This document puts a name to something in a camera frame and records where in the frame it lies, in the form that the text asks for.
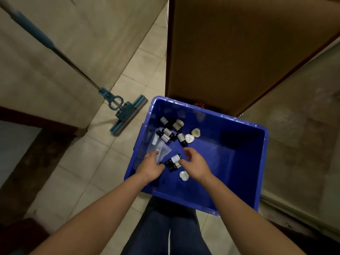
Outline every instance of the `hand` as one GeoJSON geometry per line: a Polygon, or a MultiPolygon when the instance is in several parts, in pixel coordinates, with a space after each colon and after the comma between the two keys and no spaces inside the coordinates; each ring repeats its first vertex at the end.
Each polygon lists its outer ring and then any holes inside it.
{"type": "Polygon", "coordinates": [[[154,151],[146,154],[143,162],[137,168],[136,174],[142,176],[147,181],[147,184],[157,179],[165,168],[164,164],[156,164],[156,155],[158,153],[159,151],[154,151]]]}
{"type": "Polygon", "coordinates": [[[191,162],[180,159],[179,163],[184,167],[185,171],[200,183],[202,180],[211,175],[210,169],[204,158],[193,148],[184,148],[186,155],[191,156],[191,162]]]}

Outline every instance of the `pants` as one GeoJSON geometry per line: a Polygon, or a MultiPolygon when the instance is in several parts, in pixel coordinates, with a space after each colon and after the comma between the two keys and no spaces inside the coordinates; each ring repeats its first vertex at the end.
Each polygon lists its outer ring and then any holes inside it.
{"type": "Polygon", "coordinates": [[[196,211],[152,197],[121,255],[211,255],[205,244],[196,211]]]}

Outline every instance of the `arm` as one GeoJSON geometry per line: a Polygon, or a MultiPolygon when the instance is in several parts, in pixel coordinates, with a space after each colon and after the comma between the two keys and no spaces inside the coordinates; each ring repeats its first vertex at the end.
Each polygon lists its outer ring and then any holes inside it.
{"type": "Polygon", "coordinates": [[[196,150],[184,150],[191,155],[191,162],[181,159],[179,163],[209,193],[241,254],[304,254],[295,243],[217,179],[196,150]]]}
{"type": "Polygon", "coordinates": [[[142,188],[160,176],[158,151],[147,154],[136,173],[85,208],[31,254],[100,254],[142,188]]]}

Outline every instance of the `person's right arm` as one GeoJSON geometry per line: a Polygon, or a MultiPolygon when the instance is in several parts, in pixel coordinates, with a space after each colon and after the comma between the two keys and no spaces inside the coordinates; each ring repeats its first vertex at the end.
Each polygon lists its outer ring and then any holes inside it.
{"type": "Polygon", "coordinates": [[[180,165],[209,193],[241,254],[304,254],[295,243],[216,178],[195,149],[184,150],[191,155],[191,162],[181,159],[180,165]]]}

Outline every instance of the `tile floor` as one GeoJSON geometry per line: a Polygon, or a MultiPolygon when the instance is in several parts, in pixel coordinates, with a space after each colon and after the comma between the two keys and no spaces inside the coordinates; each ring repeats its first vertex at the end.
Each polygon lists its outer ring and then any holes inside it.
{"type": "MultiPolygon", "coordinates": [[[[119,137],[113,137],[109,129],[116,117],[104,103],[87,134],[74,140],[28,210],[27,216],[35,218],[50,233],[123,182],[150,101],[165,93],[166,44],[163,10],[112,89],[130,101],[142,93],[149,99],[148,104],[119,137]]],[[[150,197],[145,193],[138,195],[102,254],[120,254],[150,197]]],[[[219,217],[201,211],[197,211],[197,216],[212,254],[238,253],[219,217]]]]}

